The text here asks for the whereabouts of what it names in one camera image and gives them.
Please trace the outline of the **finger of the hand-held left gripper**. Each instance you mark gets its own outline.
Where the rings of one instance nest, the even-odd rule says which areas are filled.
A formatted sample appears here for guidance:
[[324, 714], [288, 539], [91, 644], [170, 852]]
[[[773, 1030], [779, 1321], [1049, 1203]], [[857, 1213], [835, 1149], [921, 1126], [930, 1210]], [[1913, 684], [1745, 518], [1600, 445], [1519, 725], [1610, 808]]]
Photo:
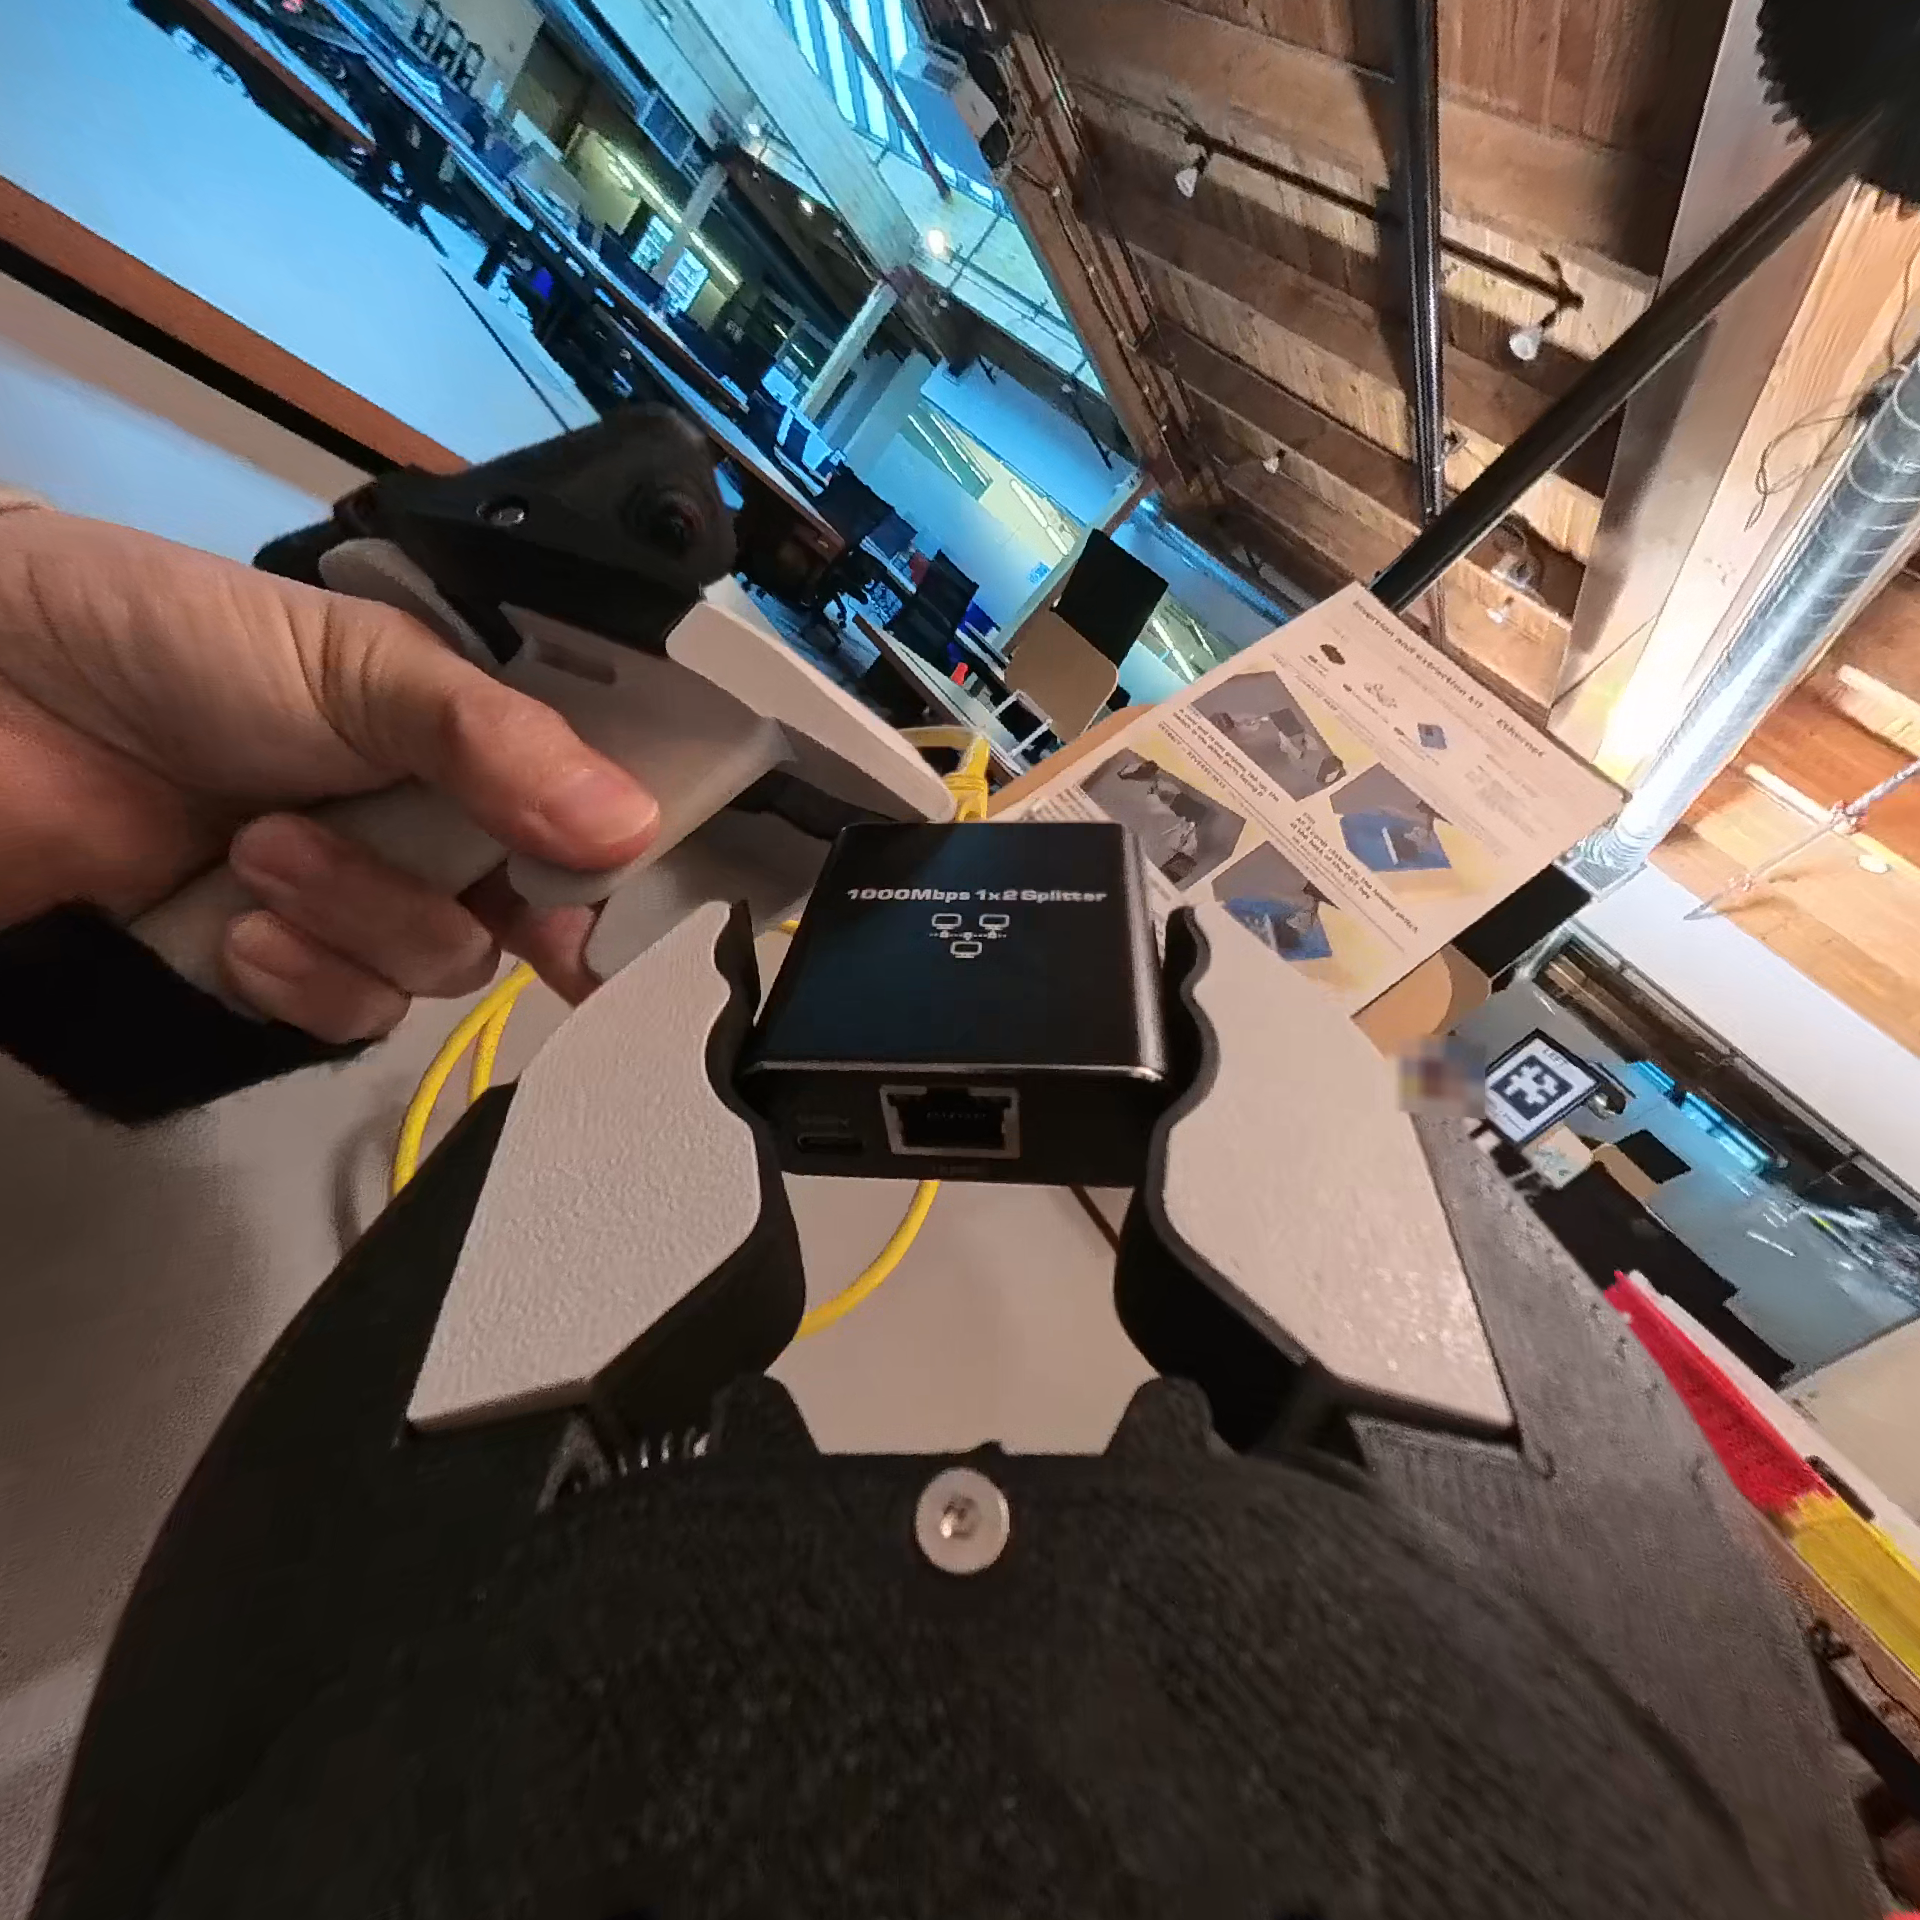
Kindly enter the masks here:
[[581, 644], [611, 675], [581, 729], [658, 805], [655, 843], [588, 940], [599, 980], [704, 906], [746, 906], [754, 930], [787, 921], [850, 826], [955, 819], [896, 726], [730, 601], [695, 603], [656, 650]]

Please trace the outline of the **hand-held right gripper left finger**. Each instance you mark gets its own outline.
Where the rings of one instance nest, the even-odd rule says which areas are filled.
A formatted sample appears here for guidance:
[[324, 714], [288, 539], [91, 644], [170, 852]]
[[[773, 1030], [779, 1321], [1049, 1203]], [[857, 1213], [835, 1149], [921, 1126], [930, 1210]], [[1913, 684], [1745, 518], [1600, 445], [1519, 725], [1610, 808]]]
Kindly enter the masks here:
[[760, 1010], [753, 916], [697, 908], [519, 1077], [408, 1422], [581, 1412], [708, 1435], [808, 1304], [777, 1145], [737, 1090]]

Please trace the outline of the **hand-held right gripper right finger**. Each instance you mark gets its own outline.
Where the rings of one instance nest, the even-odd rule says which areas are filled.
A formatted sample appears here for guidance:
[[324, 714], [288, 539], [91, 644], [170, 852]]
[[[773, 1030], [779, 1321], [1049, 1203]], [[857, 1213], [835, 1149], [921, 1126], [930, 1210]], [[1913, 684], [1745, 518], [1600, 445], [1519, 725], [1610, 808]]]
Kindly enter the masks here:
[[1240, 1454], [1348, 1418], [1507, 1440], [1516, 1414], [1394, 1068], [1227, 910], [1163, 942], [1170, 1097], [1119, 1317]]

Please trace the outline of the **black ethernet splitter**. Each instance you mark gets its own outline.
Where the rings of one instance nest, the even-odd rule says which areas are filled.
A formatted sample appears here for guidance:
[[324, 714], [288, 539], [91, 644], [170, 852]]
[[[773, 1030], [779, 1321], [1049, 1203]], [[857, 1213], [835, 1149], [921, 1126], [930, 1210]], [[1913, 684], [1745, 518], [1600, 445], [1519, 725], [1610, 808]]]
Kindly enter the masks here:
[[1169, 1100], [1146, 861], [1115, 822], [863, 822], [737, 1089], [811, 1178], [1123, 1189]]

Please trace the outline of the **person's left hand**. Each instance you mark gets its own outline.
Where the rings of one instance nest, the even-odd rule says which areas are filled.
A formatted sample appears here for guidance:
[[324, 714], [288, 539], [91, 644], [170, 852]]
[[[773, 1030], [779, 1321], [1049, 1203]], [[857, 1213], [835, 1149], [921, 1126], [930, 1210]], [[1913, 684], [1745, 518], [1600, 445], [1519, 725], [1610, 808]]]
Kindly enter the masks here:
[[249, 902], [224, 989], [332, 1044], [484, 989], [505, 954], [584, 1002], [596, 912], [434, 891], [309, 808], [421, 782], [584, 873], [656, 836], [634, 778], [409, 616], [39, 504], [5, 507], [3, 731], [5, 926], [130, 921], [224, 861]]

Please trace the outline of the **small screen with square marker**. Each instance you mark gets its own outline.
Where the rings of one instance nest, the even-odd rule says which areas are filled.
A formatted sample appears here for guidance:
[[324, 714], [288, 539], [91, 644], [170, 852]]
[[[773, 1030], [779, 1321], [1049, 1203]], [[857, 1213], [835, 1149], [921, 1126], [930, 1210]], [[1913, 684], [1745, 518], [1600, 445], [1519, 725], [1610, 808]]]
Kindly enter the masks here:
[[1490, 1060], [1482, 1110], [1501, 1141], [1525, 1145], [1612, 1090], [1608, 1075], [1536, 1029]]

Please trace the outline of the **black monitor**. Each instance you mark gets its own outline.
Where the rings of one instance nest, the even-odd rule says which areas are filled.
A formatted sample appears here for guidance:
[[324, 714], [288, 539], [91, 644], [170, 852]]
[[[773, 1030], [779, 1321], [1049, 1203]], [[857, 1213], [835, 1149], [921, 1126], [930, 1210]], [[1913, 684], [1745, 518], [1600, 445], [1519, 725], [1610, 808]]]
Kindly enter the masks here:
[[1089, 530], [1051, 612], [1114, 665], [1123, 665], [1165, 592], [1169, 582], [1160, 572], [1111, 534]]

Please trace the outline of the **printed instruction sheet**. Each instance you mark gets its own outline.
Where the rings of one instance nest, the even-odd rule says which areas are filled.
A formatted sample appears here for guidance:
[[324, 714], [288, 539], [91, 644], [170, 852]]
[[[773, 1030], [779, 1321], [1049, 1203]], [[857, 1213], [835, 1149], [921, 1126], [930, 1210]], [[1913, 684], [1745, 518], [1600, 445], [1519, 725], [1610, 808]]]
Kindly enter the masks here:
[[1625, 803], [1357, 586], [1066, 756], [1011, 819], [1130, 829], [1156, 921], [1223, 906], [1347, 1016]]

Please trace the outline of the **red plastic bin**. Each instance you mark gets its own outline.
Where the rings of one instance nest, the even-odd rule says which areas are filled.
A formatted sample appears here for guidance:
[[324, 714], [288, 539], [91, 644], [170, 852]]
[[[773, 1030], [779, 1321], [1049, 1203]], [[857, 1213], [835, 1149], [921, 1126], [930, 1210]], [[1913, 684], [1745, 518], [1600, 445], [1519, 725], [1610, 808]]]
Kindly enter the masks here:
[[1652, 1292], [1617, 1274], [1604, 1301], [1634, 1331], [1723, 1467], [1729, 1481], [1762, 1516], [1788, 1522], [1805, 1500], [1832, 1500], [1832, 1486], [1779, 1435], [1737, 1387], [1652, 1301]]

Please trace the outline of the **yellow plastic bin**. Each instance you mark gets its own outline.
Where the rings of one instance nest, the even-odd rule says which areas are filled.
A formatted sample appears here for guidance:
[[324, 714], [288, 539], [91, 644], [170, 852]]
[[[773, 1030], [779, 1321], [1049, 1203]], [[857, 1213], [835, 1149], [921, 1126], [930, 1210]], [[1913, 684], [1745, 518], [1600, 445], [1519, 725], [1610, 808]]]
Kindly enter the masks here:
[[1802, 1496], [1784, 1533], [1887, 1654], [1919, 1678], [1919, 1570], [1887, 1532], [1836, 1496]]

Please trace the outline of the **silver ventilation duct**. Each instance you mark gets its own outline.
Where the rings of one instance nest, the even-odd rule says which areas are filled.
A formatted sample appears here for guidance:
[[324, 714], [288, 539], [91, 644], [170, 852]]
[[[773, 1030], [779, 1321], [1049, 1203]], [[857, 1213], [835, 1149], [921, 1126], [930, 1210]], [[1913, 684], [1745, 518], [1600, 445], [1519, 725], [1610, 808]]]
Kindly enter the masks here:
[[1619, 814], [1615, 849], [1600, 857], [1608, 873], [1649, 864], [1865, 590], [1905, 555], [1916, 524], [1919, 361], [1908, 358]]

